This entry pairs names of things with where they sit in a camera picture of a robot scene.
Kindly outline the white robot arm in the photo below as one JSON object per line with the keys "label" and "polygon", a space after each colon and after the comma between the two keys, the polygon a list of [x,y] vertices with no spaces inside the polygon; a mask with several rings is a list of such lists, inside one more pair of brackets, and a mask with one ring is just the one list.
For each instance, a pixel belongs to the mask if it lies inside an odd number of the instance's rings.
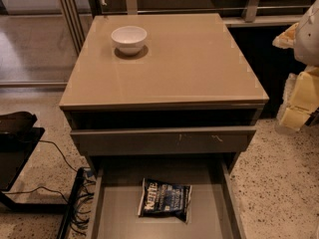
{"label": "white robot arm", "polygon": [[308,9],[299,22],[277,36],[272,45],[291,48],[296,61],[306,66],[299,75],[286,80],[277,113],[281,126],[299,130],[319,109],[319,0]]}

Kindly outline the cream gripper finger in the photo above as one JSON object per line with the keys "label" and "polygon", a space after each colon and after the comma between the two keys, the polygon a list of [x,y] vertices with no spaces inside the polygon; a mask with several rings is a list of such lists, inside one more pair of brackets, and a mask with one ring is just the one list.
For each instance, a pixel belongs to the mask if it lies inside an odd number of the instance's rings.
{"label": "cream gripper finger", "polygon": [[279,124],[299,130],[319,108],[319,68],[307,66],[299,75],[290,74],[282,100],[277,114]]}
{"label": "cream gripper finger", "polygon": [[294,47],[297,27],[298,23],[294,23],[293,25],[291,25],[272,41],[272,45],[280,49],[292,49]]}

